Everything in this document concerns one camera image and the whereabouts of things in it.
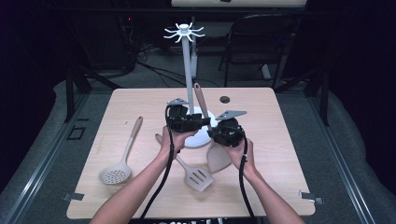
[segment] kitchen utensil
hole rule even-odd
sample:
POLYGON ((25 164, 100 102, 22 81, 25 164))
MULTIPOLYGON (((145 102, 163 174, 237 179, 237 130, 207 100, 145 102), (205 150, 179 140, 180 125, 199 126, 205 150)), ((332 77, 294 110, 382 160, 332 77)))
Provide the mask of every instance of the kitchen utensil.
MULTIPOLYGON (((202 113, 204 114, 205 118, 208 118, 204 94, 198 83, 194 84, 194 90, 202 113)), ((208 125, 207 129, 211 131, 212 126, 208 125)), ((209 166, 209 171, 212 174, 226 168, 232 163, 230 156, 227 154, 224 148, 220 144, 214 142, 213 139, 211 140, 210 146, 207 149, 206 159, 207 165, 209 166)))
MULTIPOLYGON (((155 138, 159 143, 161 143, 163 140, 163 137, 158 133, 155 134, 155 138)), ((176 156, 176 160, 186 172, 184 177, 186 184, 188 184, 193 189, 203 191, 215 180, 206 169, 201 167, 191 167, 187 165, 186 162, 184 162, 178 155, 176 156)))
POLYGON ((117 164, 108 166, 99 173, 99 179, 104 184, 108 184, 108 185, 119 184, 120 182, 124 181, 126 178, 128 178, 131 175, 132 170, 126 164, 126 159, 129 154, 129 151, 131 150, 132 143, 136 138, 137 132, 139 131, 140 126, 142 126, 142 122, 143 122, 143 117, 137 118, 134 124, 134 128, 132 129, 131 136, 129 137, 128 144, 122 156, 122 159, 117 164))

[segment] wooden table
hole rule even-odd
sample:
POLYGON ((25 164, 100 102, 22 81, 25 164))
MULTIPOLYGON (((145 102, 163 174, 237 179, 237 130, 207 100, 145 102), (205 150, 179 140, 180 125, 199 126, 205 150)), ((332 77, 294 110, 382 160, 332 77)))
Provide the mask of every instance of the wooden table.
POLYGON ((172 7, 305 7, 306 0, 172 0, 172 7))
MULTIPOLYGON (((237 117, 247 137, 254 142, 255 161, 267 182, 301 216, 310 216, 315 206, 301 199, 299 191, 309 192, 278 102, 269 88, 202 88, 207 108, 215 116, 226 110, 245 110, 237 117), (229 96, 223 104, 219 98, 229 96)), ((82 201, 72 201, 67 210, 69 218, 91 218, 97 209, 122 185, 108 186, 100 182, 99 172, 117 163, 128 142, 134 122, 143 116, 143 124, 132 146, 128 164, 133 175, 139 174, 157 155, 160 145, 155 133, 165 125, 166 103, 187 98, 186 89, 119 89, 115 90, 92 144, 75 193, 84 194, 82 201)), ((190 166, 207 169, 208 145, 183 149, 179 156, 190 166)), ((173 162, 168 179, 146 218, 185 217, 248 217, 238 183, 238 171, 230 165, 213 174, 215 181, 203 192, 184 183, 184 170, 173 162)), ((140 217, 149 198, 157 189, 161 177, 134 217, 140 217)), ((247 196, 256 216, 265 216, 260 201, 248 182, 247 196)))

